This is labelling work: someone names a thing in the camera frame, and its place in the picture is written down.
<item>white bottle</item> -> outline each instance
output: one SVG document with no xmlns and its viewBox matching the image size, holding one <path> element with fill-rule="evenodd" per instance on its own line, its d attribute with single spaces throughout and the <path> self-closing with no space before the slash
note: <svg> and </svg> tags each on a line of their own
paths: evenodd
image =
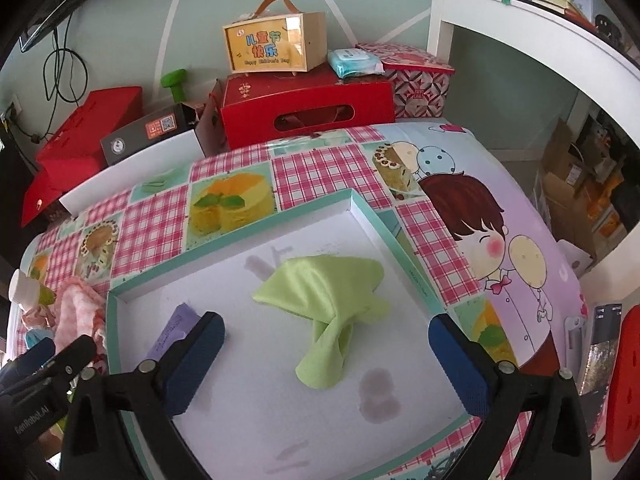
<svg viewBox="0 0 640 480">
<path fill-rule="evenodd" d="M 9 300 L 20 304 L 23 311 L 31 310 L 39 304 L 50 305 L 56 301 L 56 294 L 48 286 L 27 276 L 20 269 L 14 272 L 9 283 Z"/>
</svg>

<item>leather handle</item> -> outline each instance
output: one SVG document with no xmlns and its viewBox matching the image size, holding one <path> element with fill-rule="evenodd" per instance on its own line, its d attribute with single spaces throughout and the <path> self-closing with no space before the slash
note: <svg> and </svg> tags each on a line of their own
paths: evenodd
<svg viewBox="0 0 640 480">
<path fill-rule="evenodd" d="M 255 10 L 255 12 L 252 14 L 250 20 L 254 20 L 258 16 L 260 16 L 265 10 L 267 10 L 267 7 L 269 7 L 273 2 L 277 2 L 277 1 L 278 0 L 264 0 Z M 289 9 L 289 12 L 300 12 L 298 8 L 292 3 L 291 0 L 282 0 L 282 1 L 284 2 L 287 9 Z"/>
</svg>

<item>wet wipes package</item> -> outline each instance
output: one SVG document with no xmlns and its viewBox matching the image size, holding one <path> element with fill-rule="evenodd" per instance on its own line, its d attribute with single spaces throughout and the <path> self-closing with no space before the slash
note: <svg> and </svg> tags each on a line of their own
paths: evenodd
<svg viewBox="0 0 640 480">
<path fill-rule="evenodd" d="M 382 74 L 385 71 L 378 56 L 359 48 L 332 50 L 327 59 L 339 78 Z"/>
</svg>

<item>cake illustration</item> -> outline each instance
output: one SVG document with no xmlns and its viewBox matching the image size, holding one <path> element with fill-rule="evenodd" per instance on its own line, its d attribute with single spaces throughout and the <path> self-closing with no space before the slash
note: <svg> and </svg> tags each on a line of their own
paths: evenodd
<svg viewBox="0 0 640 480">
<path fill-rule="evenodd" d="M 31 264 L 31 270 L 29 276 L 38 280 L 40 283 L 44 283 L 44 278 L 47 274 L 47 266 L 49 265 L 49 254 L 39 254 L 33 259 Z"/>
<path fill-rule="evenodd" d="M 74 274 L 88 280 L 92 274 L 103 275 L 111 268 L 118 241 L 118 223 L 103 220 L 90 228 L 80 244 Z"/>
<path fill-rule="evenodd" d="M 373 154 L 373 164 L 391 189 L 409 191 L 412 183 L 411 171 L 402 163 L 402 159 L 391 144 L 386 142 L 376 148 Z"/>
<path fill-rule="evenodd" d="M 219 178 L 198 193 L 191 204 L 189 222 L 197 234 L 228 233 L 275 210 L 273 190 L 266 177 L 238 173 Z"/>
</svg>

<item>wall outlet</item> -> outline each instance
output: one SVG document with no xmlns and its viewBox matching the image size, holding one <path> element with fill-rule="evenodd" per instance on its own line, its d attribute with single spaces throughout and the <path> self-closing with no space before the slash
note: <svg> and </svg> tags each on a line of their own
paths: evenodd
<svg viewBox="0 0 640 480">
<path fill-rule="evenodd" d="M 11 96 L 10 106 L 11 105 L 14 105 L 15 116 L 18 117 L 22 113 L 22 107 L 20 106 L 20 101 L 18 101 L 18 96 L 16 94 Z"/>
</svg>

